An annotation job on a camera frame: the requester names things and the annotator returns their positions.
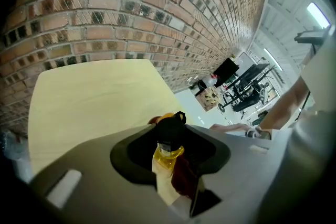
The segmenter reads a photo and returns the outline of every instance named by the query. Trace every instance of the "fluorescent light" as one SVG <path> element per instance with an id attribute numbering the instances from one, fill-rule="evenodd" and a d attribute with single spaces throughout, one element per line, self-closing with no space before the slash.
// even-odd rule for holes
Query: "fluorescent light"
<path id="1" fill-rule="evenodd" d="M 322 11 L 318 8 L 315 3 L 310 3 L 307 7 L 307 10 L 310 12 L 310 14 L 314 17 L 314 19 L 318 22 L 318 24 L 322 28 L 326 28 L 330 25 L 329 21 L 325 17 L 325 15 L 322 13 Z"/>
<path id="2" fill-rule="evenodd" d="M 269 51 L 267 49 L 264 49 L 264 51 L 269 55 L 269 57 L 273 60 L 273 62 L 278 66 L 278 68 L 283 71 L 283 69 L 281 68 L 281 66 L 278 64 L 278 62 L 274 59 L 274 57 L 272 56 L 272 54 L 269 53 Z"/>

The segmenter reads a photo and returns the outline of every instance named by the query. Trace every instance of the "white ceiling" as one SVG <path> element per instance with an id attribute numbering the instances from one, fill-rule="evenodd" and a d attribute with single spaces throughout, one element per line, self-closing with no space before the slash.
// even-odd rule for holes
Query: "white ceiling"
<path id="1" fill-rule="evenodd" d="M 279 88 L 275 86 L 282 93 L 297 80 L 302 69 L 301 63 L 311 46 L 298 44 L 294 38 L 297 33 L 312 30 L 313 26 L 320 28 L 307 11 L 311 2 L 322 10 L 329 22 L 335 22 L 333 11 L 322 0 L 268 0 L 255 39 L 247 52 L 255 60 L 265 57 L 271 64 L 274 62 L 264 52 L 264 48 L 273 55 L 283 69 L 278 71 L 285 84 L 277 81 Z"/>

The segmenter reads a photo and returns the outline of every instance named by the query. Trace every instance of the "white sleeve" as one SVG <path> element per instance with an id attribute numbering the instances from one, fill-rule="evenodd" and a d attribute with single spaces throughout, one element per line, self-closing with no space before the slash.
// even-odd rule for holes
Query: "white sleeve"
<path id="1" fill-rule="evenodd" d="M 336 37 L 329 36 L 301 73 L 316 108 L 336 111 Z"/>

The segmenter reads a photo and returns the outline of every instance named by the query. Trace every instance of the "black bottle cap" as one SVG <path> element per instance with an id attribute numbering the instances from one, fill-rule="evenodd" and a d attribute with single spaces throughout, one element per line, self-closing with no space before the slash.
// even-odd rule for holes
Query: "black bottle cap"
<path id="1" fill-rule="evenodd" d="M 160 148 L 172 152 L 181 147 L 185 126 L 180 119 L 164 118 L 157 123 L 155 128 Z"/>

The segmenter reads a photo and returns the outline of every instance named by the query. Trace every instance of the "table top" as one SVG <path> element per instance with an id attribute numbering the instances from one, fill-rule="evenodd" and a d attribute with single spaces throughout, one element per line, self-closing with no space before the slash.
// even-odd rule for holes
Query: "table top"
<path id="1" fill-rule="evenodd" d="M 33 171 L 82 142 L 177 111 L 185 112 L 146 59 L 94 61 L 45 71 L 37 80 L 29 110 Z"/>

